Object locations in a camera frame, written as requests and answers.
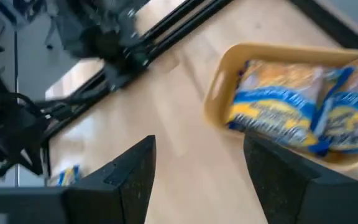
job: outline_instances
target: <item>blue and yellow packaging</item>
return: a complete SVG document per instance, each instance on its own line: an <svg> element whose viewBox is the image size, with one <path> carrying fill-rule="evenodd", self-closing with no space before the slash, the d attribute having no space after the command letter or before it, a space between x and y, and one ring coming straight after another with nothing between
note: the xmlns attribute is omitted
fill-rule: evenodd
<svg viewBox="0 0 358 224"><path fill-rule="evenodd" d="M330 150L358 153L358 59L345 69L352 73L342 74L340 89L325 102L329 107L322 140L330 143Z"/></svg>
<svg viewBox="0 0 358 224"><path fill-rule="evenodd" d="M247 61L227 125L257 132L284 146L326 151L326 142L311 129L324 73L318 65Z"/></svg>

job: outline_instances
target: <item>light wood surface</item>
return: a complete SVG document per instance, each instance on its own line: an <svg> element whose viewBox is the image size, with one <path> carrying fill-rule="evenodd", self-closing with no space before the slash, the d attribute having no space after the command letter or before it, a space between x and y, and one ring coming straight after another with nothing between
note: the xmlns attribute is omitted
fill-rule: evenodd
<svg viewBox="0 0 358 224"><path fill-rule="evenodd" d="M151 0L137 13L145 32L182 0ZM286 0L234 0L154 61L135 83L106 97L53 138L53 174L80 164L90 173L148 134L157 170L146 223L266 223L242 152L202 117L220 56L244 41L337 47ZM47 91L68 95L101 68L82 62Z"/></svg>

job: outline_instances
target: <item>yellow plastic tray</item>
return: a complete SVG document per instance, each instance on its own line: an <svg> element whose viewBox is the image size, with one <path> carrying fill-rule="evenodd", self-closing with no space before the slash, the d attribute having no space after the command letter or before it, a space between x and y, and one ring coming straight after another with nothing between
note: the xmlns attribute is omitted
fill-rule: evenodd
<svg viewBox="0 0 358 224"><path fill-rule="evenodd" d="M257 43L237 44L223 55L214 74L204 101L205 118L212 126L226 134L244 137L244 134L227 128L226 118L236 90L237 73L246 60L262 59L341 67L356 58L358 58L358 50L287 47ZM294 152L341 173L358 167L358 155L348 156L331 152L324 159L319 159L307 152Z"/></svg>

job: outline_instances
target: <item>packaged bread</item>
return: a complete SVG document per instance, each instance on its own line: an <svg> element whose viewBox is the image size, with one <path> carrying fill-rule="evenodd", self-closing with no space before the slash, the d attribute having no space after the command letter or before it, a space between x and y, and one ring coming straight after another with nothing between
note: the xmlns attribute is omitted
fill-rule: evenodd
<svg viewBox="0 0 358 224"><path fill-rule="evenodd" d="M306 63L246 62L227 125L252 131L279 144L325 151L311 129L325 68Z"/></svg>
<svg viewBox="0 0 358 224"><path fill-rule="evenodd" d="M337 92L324 103L329 108L322 140L330 143L330 150L344 153L358 152L358 59L345 66Z"/></svg>

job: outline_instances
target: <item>small bread package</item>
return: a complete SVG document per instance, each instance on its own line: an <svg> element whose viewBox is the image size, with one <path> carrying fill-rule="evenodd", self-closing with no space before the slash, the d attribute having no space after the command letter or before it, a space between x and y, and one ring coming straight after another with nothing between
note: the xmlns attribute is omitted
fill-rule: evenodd
<svg viewBox="0 0 358 224"><path fill-rule="evenodd" d="M325 69L305 63L249 60L229 109L227 125L252 131L281 145L326 151L310 126Z"/></svg>
<svg viewBox="0 0 358 224"><path fill-rule="evenodd" d="M358 152L358 59L343 70L338 82L339 90L326 100L329 108L322 116L325 128L322 140L330 143L330 150L343 153Z"/></svg>

